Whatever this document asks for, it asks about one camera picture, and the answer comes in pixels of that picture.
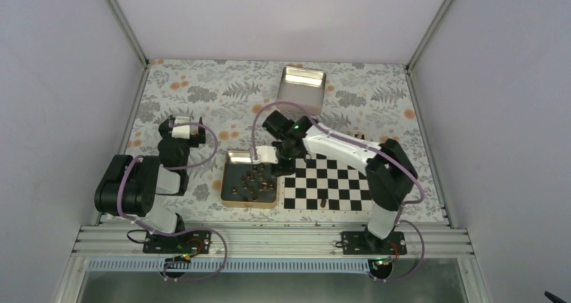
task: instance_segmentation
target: metal tray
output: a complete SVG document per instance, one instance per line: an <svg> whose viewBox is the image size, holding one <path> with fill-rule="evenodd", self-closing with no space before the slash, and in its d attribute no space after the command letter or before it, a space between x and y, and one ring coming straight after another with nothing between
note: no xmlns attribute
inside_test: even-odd
<svg viewBox="0 0 571 303"><path fill-rule="evenodd" d="M310 114L321 114L326 81L323 71L286 66L281 72L277 99L299 104ZM283 104L277 105L277 108L285 111L300 111Z"/></svg>
<svg viewBox="0 0 571 303"><path fill-rule="evenodd" d="M260 165L257 165L256 172L253 170L253 167L249 151L228 151L226 161L224 162L222 191L220 193L220 200L223 205L226 207L254 207L258 209L273 209L277 205L277 179L271 175L269 164L266 164L263 170L261 170ZM250 191L245 189L242 185L241 178L242 176L246 176L247 171L255 175L254 181L247 178L246 184L248 188L254 187L258 195L256 201L253 201ZM264 174L263 180L258 177L259 172ZM258 185L262 182L268 182L270 178L273 180L273 190L269 188L259 190ZM236 194L232 192L232 187L236 187Z"/></svg>

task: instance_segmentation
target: gray floor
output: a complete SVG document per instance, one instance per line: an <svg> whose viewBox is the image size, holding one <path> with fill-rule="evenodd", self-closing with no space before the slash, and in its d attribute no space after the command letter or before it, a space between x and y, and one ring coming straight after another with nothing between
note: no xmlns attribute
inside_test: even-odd
<svg viewBox="0 0 571 303"><path fill-rule="evenodd" d="M415 261L395 263L396 277ZM89 273L80 302L466 302L455 259L428 259L412 278L373 283L365 275L222 273L195 283L165 282L157 273Z"/></svg>

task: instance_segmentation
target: checkerboard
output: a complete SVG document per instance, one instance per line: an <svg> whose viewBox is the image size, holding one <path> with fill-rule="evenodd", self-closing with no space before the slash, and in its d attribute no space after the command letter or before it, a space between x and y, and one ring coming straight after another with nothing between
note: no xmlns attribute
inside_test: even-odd
<svg viewBox="0 0 571 303"><path fill-rule="evenodd" d="M355 168L322 155L296 159L296 173L285 176L283 208L372 211L367 178Z"/></svg>

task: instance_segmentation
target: floral tablecloth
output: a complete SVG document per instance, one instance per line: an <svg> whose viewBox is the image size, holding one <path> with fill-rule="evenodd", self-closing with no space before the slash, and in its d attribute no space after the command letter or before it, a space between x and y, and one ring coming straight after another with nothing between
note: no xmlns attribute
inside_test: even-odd
<svg viewBox="0 0 571 303"><path fill-rule="evenodd" d="M366 139L396 139L411 158L419 180L427 192L420 205L410 205L403 213L413 222L440 222L442 214L428 166L422 137L410 99L402 65L363 63L288 63L271 61L193 61L155 60L137 118L129 139L127 154L157 155L160 141L158 124L170 114L188 113L197 122L217 133L218 154L204 166L190 169L190 183L183 197L157 197L185 220L248 222L331 222L366 221L362 216L332 217L326 213L288 214L275 209L224 207L220 189L224 157L229 149L249 149L252 121L258 111L275 100L286 65L320 69L327 74L323 113L317 119L342 133L362 133ZM258 145L269 145L273 138L261 129L271 113L261 115L256 138ZM294 119L300 114L286 114ZM213 150L213 138L192 149L189 163L206 158ZM414 189L407 199L418 198Z"/></svg>

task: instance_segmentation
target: white wall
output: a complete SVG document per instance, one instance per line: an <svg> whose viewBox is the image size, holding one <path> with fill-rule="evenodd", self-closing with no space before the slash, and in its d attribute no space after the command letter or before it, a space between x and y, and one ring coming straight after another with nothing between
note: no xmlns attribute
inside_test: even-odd
<svg viewBox="0 0 571 303"><path fill-rule="evenodd" d="M493 302L571 302L571 0L456 0L413 70Z"/></svg>
<svg viewBox="0 0 571 303"><path fill-rule="evenodd" d="M50 302L142 68L105 0L3 0L0 297Z"/></svg>
<svg viewBox="0 0 571 303"><path fill-rule="evenodd" d="M400 63L443 0L118 0L149 58Z"/></svg>

